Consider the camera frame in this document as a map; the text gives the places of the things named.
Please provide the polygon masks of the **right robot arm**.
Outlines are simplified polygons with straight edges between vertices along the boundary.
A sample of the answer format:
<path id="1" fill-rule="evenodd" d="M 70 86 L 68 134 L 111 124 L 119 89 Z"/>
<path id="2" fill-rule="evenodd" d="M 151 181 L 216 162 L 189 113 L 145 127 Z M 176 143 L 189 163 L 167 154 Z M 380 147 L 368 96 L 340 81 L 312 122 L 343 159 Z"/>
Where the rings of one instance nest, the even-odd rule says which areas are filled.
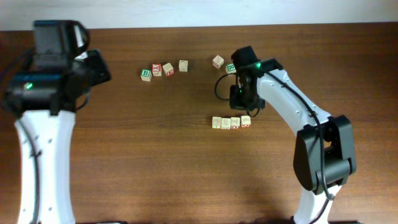
<path id="1" fill-rule="evenodd" d="M 302 194 L 291 223 L 328 223 L 335 196 L 357 168 L 351 121 L 318 107 L 276 59 L 259 60 L 247 46 L 231 61 L 237 78 L 230 108 L 249 113 L 269 103 L 295 134 L 293 167 Z"/>

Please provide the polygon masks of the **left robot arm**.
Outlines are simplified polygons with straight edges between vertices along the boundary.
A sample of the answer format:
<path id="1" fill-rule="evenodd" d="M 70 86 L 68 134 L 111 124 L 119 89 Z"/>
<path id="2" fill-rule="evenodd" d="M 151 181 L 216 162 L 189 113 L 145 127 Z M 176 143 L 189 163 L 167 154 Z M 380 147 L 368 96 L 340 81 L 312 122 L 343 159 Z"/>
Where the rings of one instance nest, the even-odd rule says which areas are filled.
<path id="1" fill-rule="evenodd" d="M 22 54 L 3 103 L 13 115 L 21 149 L 19 223 L 74 223 L 70 144 L 77 99 L 111 79 L 90 33 L 78 21 L 33 23 L 35 45 Z"/>

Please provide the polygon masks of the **wooden block number five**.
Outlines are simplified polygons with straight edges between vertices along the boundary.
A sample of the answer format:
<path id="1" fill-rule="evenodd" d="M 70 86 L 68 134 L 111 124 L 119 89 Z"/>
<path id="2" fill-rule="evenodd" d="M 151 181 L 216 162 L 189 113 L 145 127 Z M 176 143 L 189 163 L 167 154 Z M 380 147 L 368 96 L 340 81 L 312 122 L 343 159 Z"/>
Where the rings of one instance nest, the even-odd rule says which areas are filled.
<path id="1" fill-rule="evenodd" d="M 231 129 L 231 118 L 221 119 L 221 129 Z"/>

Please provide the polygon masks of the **wooden block letter H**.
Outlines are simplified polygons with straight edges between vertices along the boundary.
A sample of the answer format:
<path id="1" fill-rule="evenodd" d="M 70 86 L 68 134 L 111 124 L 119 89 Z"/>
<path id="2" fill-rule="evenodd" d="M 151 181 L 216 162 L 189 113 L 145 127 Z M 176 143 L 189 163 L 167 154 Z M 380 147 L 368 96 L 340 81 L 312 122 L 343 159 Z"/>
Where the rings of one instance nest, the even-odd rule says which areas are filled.
<path id="1" fill-rule="evenodd" d="M 239 129 L 241 126 L 240 117 L 231 117 L 231 129 Z"/>

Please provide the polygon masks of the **wooden block red letter D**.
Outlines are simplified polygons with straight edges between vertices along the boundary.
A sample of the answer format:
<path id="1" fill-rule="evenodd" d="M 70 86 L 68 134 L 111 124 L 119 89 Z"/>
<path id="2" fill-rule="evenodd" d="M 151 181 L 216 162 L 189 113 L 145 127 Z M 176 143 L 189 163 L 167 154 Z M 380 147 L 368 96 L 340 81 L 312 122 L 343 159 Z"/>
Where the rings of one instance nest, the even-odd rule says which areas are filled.
<path id="1" fill-rule="evenodd" d="M 251 117 L 248 115 L 241 116 L 241 127 L 248 128 L 251 126 Z"/>

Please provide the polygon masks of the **wooden block yellow side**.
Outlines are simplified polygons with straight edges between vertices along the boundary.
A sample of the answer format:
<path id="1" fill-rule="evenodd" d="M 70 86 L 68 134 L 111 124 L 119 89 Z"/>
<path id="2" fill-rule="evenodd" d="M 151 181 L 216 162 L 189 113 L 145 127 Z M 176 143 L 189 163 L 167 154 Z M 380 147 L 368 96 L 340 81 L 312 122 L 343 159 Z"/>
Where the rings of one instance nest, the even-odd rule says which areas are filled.
<path id="1" fill-rule="evenodd" d="M 213 116 L 211 119 L 211 126 L 213 129 L 220 129 L 221 128 L 222 117 Z"/>

